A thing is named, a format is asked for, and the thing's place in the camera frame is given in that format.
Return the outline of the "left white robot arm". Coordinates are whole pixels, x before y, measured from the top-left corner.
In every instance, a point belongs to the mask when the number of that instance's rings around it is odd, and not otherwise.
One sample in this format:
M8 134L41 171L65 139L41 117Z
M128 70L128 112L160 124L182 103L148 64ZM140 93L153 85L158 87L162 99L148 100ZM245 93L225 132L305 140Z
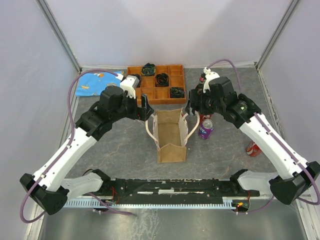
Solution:
M111 189L111 178L100 169L73 179L67 179L67 173L112 129L113 123L123 118L146 121L153 113L146 94L141 95L141 106L138 106L137 99L128 90L107 87L99 100L80 116L54 156L35 173L25 173L19 180L21 185L48 215L56 214L68 200L81 195L106 195Z

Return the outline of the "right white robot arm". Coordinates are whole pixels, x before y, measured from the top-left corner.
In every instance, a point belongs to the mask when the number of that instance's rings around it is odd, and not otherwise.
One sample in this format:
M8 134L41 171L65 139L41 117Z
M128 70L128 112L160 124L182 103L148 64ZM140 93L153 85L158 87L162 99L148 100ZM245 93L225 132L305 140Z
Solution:
M278 201L290 205L313 187L320 195L316 179L320 164L308 162L277 133L256 103L243 93L236 93L227 77L207 79L201 87L188 93L185 108L190 115L220 114L247 135L262 150L276 171L274 173L244 171L229 183L231 193L242 195L247 190L272 194Z

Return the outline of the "burlap canvas watermelon bag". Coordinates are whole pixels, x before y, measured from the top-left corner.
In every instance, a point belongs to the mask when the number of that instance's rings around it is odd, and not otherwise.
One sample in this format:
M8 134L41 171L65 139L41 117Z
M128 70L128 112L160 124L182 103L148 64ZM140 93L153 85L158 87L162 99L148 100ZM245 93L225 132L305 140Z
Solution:
M145 122L146 132L157 148L158 163L182 163L186 161L187 142L200 124L200 115L196 112L196 124L189 130L186 120L188 115L188 113L183 113L181 108L159 110L151 115L152 130L149 129L149 122Z

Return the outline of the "glass cola bottle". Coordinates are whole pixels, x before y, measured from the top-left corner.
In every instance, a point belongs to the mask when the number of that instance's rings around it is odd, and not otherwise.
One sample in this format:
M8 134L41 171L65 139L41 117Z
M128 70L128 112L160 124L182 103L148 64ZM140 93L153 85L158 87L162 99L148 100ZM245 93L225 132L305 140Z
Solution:
M197 94L200 95L203 92L204 83L206 81L206 75L205 73L202 73L199 77L199 81L195 89L197 90Z

